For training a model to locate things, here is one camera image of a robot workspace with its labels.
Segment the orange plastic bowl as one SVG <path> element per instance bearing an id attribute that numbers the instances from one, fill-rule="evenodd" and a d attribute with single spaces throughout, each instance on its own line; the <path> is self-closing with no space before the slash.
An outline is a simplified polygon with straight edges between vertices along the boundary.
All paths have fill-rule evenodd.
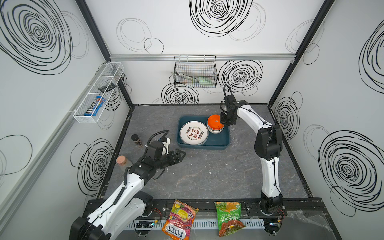
<path id="1" fill-rule="evenodd" d="M 211 115 L 207 120 L 207 124 L 211 129 L 214 130 L 219 130 L 224 127 L 220 121 L 220 115 Z"/>

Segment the bowls cream inside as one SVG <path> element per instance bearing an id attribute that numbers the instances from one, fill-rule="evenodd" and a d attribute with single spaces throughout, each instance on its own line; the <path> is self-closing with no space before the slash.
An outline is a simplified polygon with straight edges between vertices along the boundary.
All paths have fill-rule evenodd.
<path id="1" fill-rule="evenodd" d="M 212 129 L 209 125 L 207 125 L 207 127 L 208 127 L 208 130 L 212 134 L 219 134 L 219 133 L 221 133 L 224 130 L 224 127 L 220 128 L 220 129 Z"/>

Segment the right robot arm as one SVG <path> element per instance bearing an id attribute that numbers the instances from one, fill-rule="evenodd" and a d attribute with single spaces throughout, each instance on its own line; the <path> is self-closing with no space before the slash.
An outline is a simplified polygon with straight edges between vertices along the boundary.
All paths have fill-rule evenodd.
<path id="1" fill-rule="evenodd" d="M 263 214 L 270 216 L 283 206 L 284 201 L 279 183 L 279 162 L 283 150 L 282 129 L 263 119 L 246 101 L 238 101 L 232 94 L 224 96 L 220 109 L 222 125 L 235 125 L 237 119 L 242 119 L 256 133 L 254 150 L 261 160 L 263 175 L 260 209 Z"/>

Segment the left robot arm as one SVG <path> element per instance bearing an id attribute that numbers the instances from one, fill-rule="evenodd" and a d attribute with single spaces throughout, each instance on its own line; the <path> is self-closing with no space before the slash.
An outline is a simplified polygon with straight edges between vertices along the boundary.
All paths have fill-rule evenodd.
<path id="1" fill-rule="evenodd" d="M 184 151 L 169 151 L 168 142 L 147 144 L 144 154 L 126 169 L 124 181 L 96 210 L 87 217 L 78 217 L 72 224 L 71 240 L 114 240 L 135 219 L 149 216 L 153 197 L 142 191 L 157 170 L 179 164 Z"/>

